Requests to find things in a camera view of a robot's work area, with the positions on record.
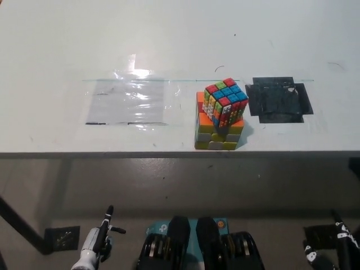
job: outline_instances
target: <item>rubik's cube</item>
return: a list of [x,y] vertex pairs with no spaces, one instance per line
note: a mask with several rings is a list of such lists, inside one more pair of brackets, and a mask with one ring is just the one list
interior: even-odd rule
[[223,128],[240,121],[247,104],[247,95],[228,78],[205,88],[202,109],[215,127]]
[[244,127],[242,117],[229,127],[215,127],[203,110],[203,102],[204,92],[197,92],[195,149],[235,150]]

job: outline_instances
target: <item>blue cube tile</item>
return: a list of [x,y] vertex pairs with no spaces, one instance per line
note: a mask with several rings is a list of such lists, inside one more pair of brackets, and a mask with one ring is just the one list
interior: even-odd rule
[[213,93],[213,97],[216,100],[219,100],[220,98],[224,97],[224,94],[221,91],[216,91],[216,92]]
[[231,94],[230,96],[227,96],[227,98],[230,100],[231,104],[240,101],[240,99],[235,94]]
[[240,101],[243,101],[243,100],[247,100],[248,99],[248,96],[243,92],[241,91],[240,93],[237,93],[236,96],[238,97],[238,99]]
[[213,124],[214,124],[214,126],[217,127],[219,125],[219,123],[220,123],[220,121],[218,119],[216,119],[215,116],[213,115]]
[[234,94],[241,92],[241,89],[240,89],[240,87],[239,87],[237,84],[231,86],[230,89],[231,89],[231,91],[232,91]]
[[225,96],[229,96],[229,95],[233,94],[232,91],[230,90],[230,88],[228,88],[228,87],[221,89],[221,92],[223,92],[223,94]]

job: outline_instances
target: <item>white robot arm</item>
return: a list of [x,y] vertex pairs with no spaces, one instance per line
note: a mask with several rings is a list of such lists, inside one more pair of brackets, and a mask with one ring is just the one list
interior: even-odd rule
[[114,207],[110,205],[100,228],[90,230],[81,249],[80,259],[73,265],[71,270],[98,270],[99,263],[110,257],[113,238],[107,235],[108,231],[126,233],[124,229],[110,225],[113,212]]

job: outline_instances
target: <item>white table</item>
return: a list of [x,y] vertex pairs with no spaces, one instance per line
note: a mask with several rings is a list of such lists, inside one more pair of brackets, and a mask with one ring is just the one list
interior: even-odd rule
[[[359,9],[358,0],[5,0],[0,156],[359,156]],[[93,86],[83,80],[133,54],[136,69],[182,82],[180,124],[85,125]],[[260,124],[247,108],[236,151],[196,151],[196,91],[214,79],[244,87],[267,76],[305,83],[314,115]]]

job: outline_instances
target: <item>metal frame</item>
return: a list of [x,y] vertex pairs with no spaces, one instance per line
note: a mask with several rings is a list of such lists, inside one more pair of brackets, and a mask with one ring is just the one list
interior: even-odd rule
[[22,235],[41,254],[53,253],[50,242],[38,235],[37,232],[11,208],[0,196],[0,216],[19,234]]

